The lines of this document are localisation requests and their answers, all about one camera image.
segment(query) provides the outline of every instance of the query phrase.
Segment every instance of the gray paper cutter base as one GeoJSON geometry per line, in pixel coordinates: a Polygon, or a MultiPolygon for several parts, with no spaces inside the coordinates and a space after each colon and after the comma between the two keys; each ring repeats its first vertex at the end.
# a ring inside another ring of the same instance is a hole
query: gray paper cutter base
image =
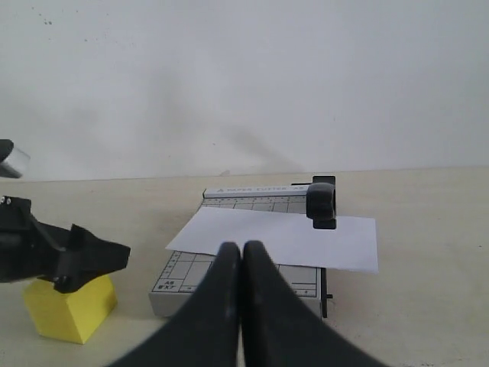
{"type": "MultiPolygon", "coordinates": [[[[201,206],[306,214],[307,185],[242,187],[206,190],[201,206]]],[[[149,293],[153,312],[173,316],[189,299],[211,266],[214,256],[173,251],[149,293]]],[[[326,270],[277,265],[297,296],[318,317],[327,317],[326,270]]]]}

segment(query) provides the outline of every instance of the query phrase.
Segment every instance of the beige table surface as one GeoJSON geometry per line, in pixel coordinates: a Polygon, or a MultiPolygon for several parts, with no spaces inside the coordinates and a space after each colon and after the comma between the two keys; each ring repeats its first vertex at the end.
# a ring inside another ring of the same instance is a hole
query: beige table surface
{"type": "MultiPolygon", "coordinates": [[[[0,366],[86,367],[118,358],[164,322],[147,293],[168,258],[166,244],[206,187],[309,178],[2,181],[0,193],[32,199],[40,221],[74,222],[132,253],[128,268],[112,276],[117,309],[84,346],[39,337],[21,298],[26,283],[0,284],[0,366]]],[[[329,271],[335,298],[326,322],[392,366],[489,365],[489,168],[339,173],[337,195],[339,215],[377,219],[380,273],[329,271]]]]}

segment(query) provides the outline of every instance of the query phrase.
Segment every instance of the yellow cube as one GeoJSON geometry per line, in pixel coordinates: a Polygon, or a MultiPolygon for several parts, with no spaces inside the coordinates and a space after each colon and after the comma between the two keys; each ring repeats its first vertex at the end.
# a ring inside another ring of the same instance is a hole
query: yellow cube
{"type": "Polygon", "coordinates": [[[26,287],[24,302],[40,335],[85,344],[114,309],[117,297],[111,279],[103,275],[69,294],[36,280],[26,287]]]}

